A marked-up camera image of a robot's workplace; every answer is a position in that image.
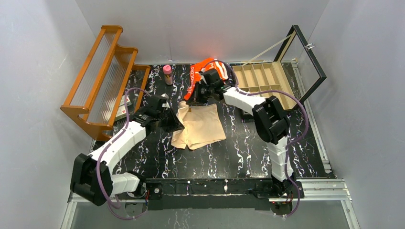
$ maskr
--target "white wall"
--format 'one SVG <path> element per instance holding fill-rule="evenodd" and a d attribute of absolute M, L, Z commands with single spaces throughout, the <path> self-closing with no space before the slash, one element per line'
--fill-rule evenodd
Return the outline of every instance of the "white wall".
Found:
<path fill-rule="evenodd" d="M 74 0 L 0 1 L 1 228 L 60 228 L 90 137 L 62 111 L 95 37 Z"/>
<path fill-rule="evenodd" d="M 309 42 L 327 79 L 310 97 L 362 228 L 404 228 L 405 2 L 331 0 Z"/>
<path fill-rule="evenodd" d="M 124 27 L 120 44 L 139 48 L 137 63 L 249 60 L 283 39 L 291 25 L 306 37 L 328 0 L 76 0 L 95 35 Z M 261 59 L 273 59 L 278 48 Z"/>

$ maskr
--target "pink bottle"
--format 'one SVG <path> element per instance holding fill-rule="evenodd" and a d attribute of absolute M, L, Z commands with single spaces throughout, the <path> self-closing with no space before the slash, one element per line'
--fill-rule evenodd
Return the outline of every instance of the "pink bottle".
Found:
<path fill-rule="evenodd" d="M 170 65 L 163 66 L 163 73 L 165 74 L 165 82 L 167 85 L 173 85 L 173 75 Z"/>

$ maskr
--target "orange wooden shelf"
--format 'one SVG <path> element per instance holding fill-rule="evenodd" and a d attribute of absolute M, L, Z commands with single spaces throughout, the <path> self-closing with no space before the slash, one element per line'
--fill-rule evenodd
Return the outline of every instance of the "orange wooden shelf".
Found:
<path fill-rule="evenodd" d="M 132 70 L 145 71 L 145 89 L 150 67 L 134 64 L 138 49 L 118 45 L 119 25 L 103 25 L 61 110 L 94 140 L 108 141 L 121 97 Z M 139 93 L 135 109 L 140 106 Z"/>

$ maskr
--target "wooden compartment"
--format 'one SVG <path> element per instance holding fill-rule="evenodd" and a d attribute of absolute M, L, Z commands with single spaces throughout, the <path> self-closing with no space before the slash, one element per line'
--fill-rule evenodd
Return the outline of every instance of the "wooden compartment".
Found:
<path fill-rule="evenodd" d="M 248 87 L 240 87 L 240 90 L 244 91 L 244 92 L 249 92 L 249 88 Z"/>
<path fill-rule="evenodd" d="M 262 64 L 254 64 L 253 70 L 255 71 L 257 83 L 259 84 L 260 91 L 265 91 L 270 88 L 268 80 L 266 78 L 266 73 L 264 66 Z"/>
<path fill-rule="evenodd" d="M 263 94 L 260 94 L 260 96 L 263 98 L 269 98 L 271 96 L 271 93 L 263 93 Z"/>
<path fill-rule="evenodd" d="M 274 71 L 272 63 L 264 63 L 263 70 L 269 85 L 280 84 L 278 78 L 276 77 L 276 72 Z"/>
<path fill-rule="evenodd" d="M 243 68 L 242 66 L 233 66 L 236 78 L 238 79 L 238 87 L 240 89 L 247 89 L 247 83 L 246 83 L 246 79 L 245 79 L 245 75 L 243 74 Z"/>
<path fill-rule="evenodd" d="M 247 82 L 247 86 L 249 87 L 250 92 L 258 92 L 259 91 L 259 84 L 256 79 L 255 71 L 252 65 L 245 65 L 243 66 L 243 74 L 245 75 L 245 79 Z"/>
<path fill-rule="evenodd" d="M 271 87 L 271 90 L 279 90 L 279 91 L 282 91 L 282 90 L 281 90 L 281 85 L 279 85 L 279 84 L 271 85 L 270 87 Z M 285 109 L 286 107 L 288 107 L 288 103 L 287 103 L 287 99 L 286 99 L 286 96 L 285 96 L 285 95 L 280 94 L 280 93 L 271 93 L 271 95 L 274 95 L 275 97 L 277 97 L 277 98 L 280 100 L 281 105 L 283 106 L 284 109 Z"/>
<path fill-rule="evenodd" d="M 277 77 L 278 81 L 280 82 L 281 91 L 287 92 L 290 95 L 294 95 L 292 92 L 291 86 L 288 83 L 288 79 L 284 72 L 284 69 L 281 66 L 281 63 L 273 62 L 272 66 L 273 66 L 274 72 L 276 73 L 276 77 Z M 296 102 L 294 100 L 292 100 L 291 98 L 289 98 L 288 96 L 283 95 L 283 97 L 285 97 L 286 102 L 287 102 L 286 105 L 288 105 L 288 107 L 290 109 L 292 109 L 296 105 Z"/>

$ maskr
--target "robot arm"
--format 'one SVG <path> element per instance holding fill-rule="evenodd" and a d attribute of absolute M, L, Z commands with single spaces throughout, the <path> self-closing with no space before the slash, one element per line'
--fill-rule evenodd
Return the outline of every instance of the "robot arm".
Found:
<path fill-rule="evenodd" d="M 260 138 L 266 142 L 272 161 L 272 180 L 274 190 L 279 195 L 290 192 L 292 184 L 287 175 L 296 181 L 290 162 L 285 162 L 289 121 L 275 96 L 269 98 L 241 94 L 238 89 L 224 83 L 215 69 L 199 72 L 201 80 L 196 83 L 188 103 L 205 103 L 208 99 L 224 100 L 226 104 L 236 106 L 249 114 L 255 121 Z"/>
<path fill-rule="evenodd" d="M 100 175 L 109 196 L 124 192 L 134 192 L 142 196 L 145 192 L 145 178 L 133 171 L 113 175 L 115 165 L 138 142 L 160 127 L 166 132 L 184 129 L 167 102 L 168 97 L 152 96 L 146 100 L 147 105 L 139 108 L 130 116 L 126 128 L 121 129 L 102 147 L 89 155 L 80 154 L 73 165 L 70 189 L 97 206 L 105 203 L 96 176 L 97 160 L 100 159 Z"/>

